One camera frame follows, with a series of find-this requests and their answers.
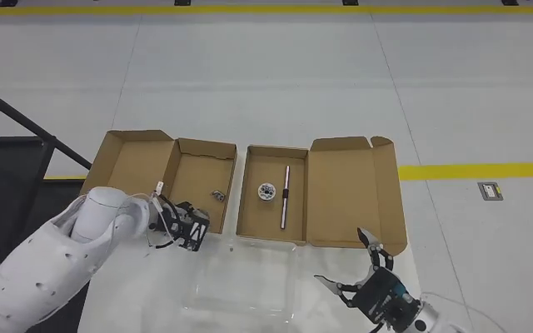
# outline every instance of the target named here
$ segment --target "yellow stripe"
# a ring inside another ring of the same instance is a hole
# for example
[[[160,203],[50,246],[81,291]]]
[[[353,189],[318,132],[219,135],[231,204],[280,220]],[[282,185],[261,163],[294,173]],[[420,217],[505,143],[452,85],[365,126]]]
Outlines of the yellow stripe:
[[[442,179],[498,179],[533,177],[533,163],[451,164],[444,166],[399,166],[401,181]],[[85,179],[85,176],[46,176],[46,180]]]
[[[0,15],[177,15],[177,14],[532,14],[522,6],[332,6],[226,5],[189,7],[5,7]]]
[[[84,181],[86,176],[45,176],[45,181]]]

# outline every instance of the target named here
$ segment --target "open cardboard box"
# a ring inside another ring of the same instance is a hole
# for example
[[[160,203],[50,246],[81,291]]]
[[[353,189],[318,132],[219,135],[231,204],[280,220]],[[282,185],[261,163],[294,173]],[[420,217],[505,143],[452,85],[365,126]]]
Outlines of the open cardboard box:
[[[291,167],[286,229],[281,192]],[[257,188],[276,187],[263,202]],[[357,227],[381,240],[392,255],[407,245],[394,144],[384,137],[316,139],[311,149],[249,146],[237,234],[314,246],[364,247]]]
[[[129,195],[150,194],[159,181],[172,202],[189,201],[209,213],[210,232],[222,233],[237,146],[172,139],[163,131],[109,131],[83,184],[82,193],[110,186]],[[212,196],[218,190],[224,202]]]

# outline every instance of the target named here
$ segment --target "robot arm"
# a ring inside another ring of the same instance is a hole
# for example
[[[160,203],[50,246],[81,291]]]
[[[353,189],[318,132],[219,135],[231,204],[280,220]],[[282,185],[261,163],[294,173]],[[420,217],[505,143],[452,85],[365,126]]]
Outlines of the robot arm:
[[[354,285],[345,285],[316,275],[327,289],[339,296],[349,308],[358,308],[378,332],[384,325],[397,333],[441,333],[451,328],[465,333],[460,327],[448,323],[443,316],[424,301],[412,297],[398,276],[392,273],[394,259],[369,231],[357,228],[357,234],[371,258],[366,278]],[[380,256],[385,259],[381,266]],[[348,299],[344,293],[353,293]]]
[[[76,199],[0,265],[0,332],[24,332],[61,309],[149,220],[148,202],[118,189],[96,187]]]

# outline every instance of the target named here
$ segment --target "brown cardboard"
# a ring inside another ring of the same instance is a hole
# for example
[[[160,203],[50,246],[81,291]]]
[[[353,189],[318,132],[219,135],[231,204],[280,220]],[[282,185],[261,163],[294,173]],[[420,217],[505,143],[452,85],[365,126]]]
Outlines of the brown cardboard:
[[[305,244],[306,163],[305,149],[248,147],[237,223],[238,235]],[[281,192],[287,165],[291,167],[290,194],[286,229],[282,230]],[[257,195],[257,188],[263,182],[270,182],[276,187],[276,196],[270,202],[261,201]]]
[[[165,132],[109,131],[103,139],[82,193],[96,186],[110,186],[127,194],[150,194],[163,180],[167,194],[171,175],[166,173],[174,140]]]
[[[210,232],[222,233],[224,217],[237,161],[237,146],[179,138],[169,162],[172,202],[189,201],[209,212]],[[226,195],[224,202],[212,196],[213,191]]]
[[[150,194],[159,181],[172,202],[189,201],[209,213],[210,232],[221,233],[237,160],[230,143],[172,139],[162,131],[109,131],[82,193],[111,186],[127,194]],[[226,195],[216,200],[215,190]]]
[[[384,137],[373,137],[371,144],[365,137],[339,137],[316,139],[309,152],[248,147],[237,234],[362,248],[356,231],[362,227],[392,255],[402,252],[407,238],[394,145]],[[287,164],[291,165],[289,219],[283,231],[279,191]],[[274,202],[261,202],[257,195],[265,181],[278,190]]]

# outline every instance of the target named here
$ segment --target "small metal part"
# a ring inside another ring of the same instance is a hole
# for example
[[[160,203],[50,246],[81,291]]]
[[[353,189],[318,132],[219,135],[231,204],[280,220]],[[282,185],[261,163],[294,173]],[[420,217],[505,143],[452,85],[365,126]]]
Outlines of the small metal part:
[[[500,187],[495,181],[478,182],[477,186],[480,188],[481,196],[485,201],[502,201]]]
[[[285,185],[283,186],[283,209],[281,211],[281,228],[285,230],[286,225],[286,205],[289,200],[289,175],[291,174],[291,167],[286,166],[285,168]]]
[[[264,182],[257,188],[257,195],[264,202],[272,201],[276,196],[276,188],[271,183]]]
[[[211,192],[211,195],[214,196],[215,199],[217,199],[220,202],[223,202],[224,200],[226,200],[226,195],[218,190]]]

